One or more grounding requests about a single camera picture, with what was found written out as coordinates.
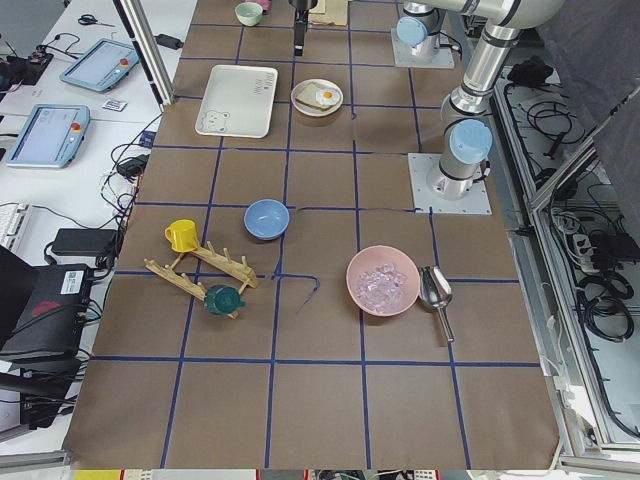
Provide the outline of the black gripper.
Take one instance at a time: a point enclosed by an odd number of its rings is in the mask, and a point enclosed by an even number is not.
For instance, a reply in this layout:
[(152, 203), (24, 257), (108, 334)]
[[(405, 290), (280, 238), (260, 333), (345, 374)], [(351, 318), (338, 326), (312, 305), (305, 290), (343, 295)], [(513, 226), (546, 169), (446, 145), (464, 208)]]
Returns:
[(315, 8), (317, 0), (289, 0), (289, 4), (296, 10), (294, 19), (294, 55), (301, 56), (306, 35), (306, 11)]

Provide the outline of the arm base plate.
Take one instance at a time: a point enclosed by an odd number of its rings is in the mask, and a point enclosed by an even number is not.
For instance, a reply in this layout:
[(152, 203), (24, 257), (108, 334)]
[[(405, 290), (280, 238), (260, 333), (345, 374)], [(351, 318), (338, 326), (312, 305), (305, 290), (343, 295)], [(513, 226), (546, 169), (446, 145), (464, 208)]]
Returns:
[(429, 36), (423, 30), (393, 28), (391, 30), (396, 67), (423, 69), (453, 69), (451, 50), (440, 44), (439, 36)]
[(440, 157), (435, 153), (408, 154), (414, 210), (423, 214), (491, 215), (480, 168), (470, 179), (453, 180), (441, 172)]

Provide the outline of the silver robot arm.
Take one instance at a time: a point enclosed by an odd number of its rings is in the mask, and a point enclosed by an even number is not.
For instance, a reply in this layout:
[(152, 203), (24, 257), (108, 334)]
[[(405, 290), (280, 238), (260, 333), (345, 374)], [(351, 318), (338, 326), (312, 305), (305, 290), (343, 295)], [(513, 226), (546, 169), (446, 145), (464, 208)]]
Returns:
[(441, 21), (428, 16), (447, 10), (486, 19), (481, 38), (461, 84), (443, 101), (444, 150), (426, 177), (427, 186), (447, 201), (463, 198), (473, 176), (487, 159), (493, 137), (479, 117), (486, 112), (500, 70), (520, 33), (551, 19), (561, 1), (406, 1), (405, 16), (396, 24), (402, 42), (417, 47), (440, 31)]
[(411, 57), (431, 60), (440, 51), (440, 34), (446, 11), (441, 8), (405, 1), (403, 16), (398, 20), (395, 31), (403, 47)]

